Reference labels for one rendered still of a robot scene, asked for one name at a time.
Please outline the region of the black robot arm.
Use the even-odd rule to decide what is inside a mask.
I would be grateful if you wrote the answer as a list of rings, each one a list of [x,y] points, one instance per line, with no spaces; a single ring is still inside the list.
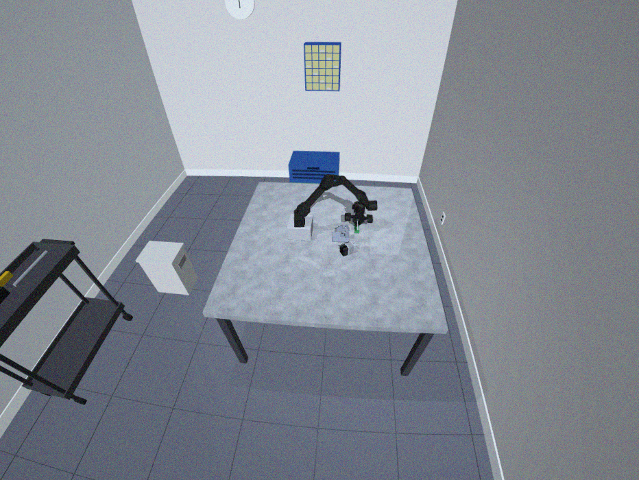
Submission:
[[[334,181],[336,180],[336,181]],[[350,192],[355,194],[358,201],[354,202],[352,205],[352,209],[354,212],[356,210],[360,213],[365,212],[365,207],[369,211],[377,210],[377,201],[369,201],[367,199],[366,194],[358,190],[353,183],[351,183],[345,176],[338,175],[330,175],[326,174],[320,183],[320,185],[314,190],[314,192],[308,197],[305,202],[300,203],[297,208],[294,210],[294,227],[304,227],[305,225],[305,216],[307,216],[311,210],[310,207],[312,204],[319,198],[319,196],[329,190],[331,187],[338,187],[340,185],[344,185]]]

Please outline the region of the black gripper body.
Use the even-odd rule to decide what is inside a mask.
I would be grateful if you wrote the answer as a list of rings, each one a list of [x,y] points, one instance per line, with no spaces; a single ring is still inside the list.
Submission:
[[[372,215],[367,214],[367,217],[365,217],[364,213],[365,212],[360,213],[357,210],[355,215],[351,215],[351,213],[345,213],[345,221],[351,221],[351,218],[353,218],[353,221],[357,221],[358,219],[360,219],[361,221],[367,220],[368,223],[372,223],[373,221]]]

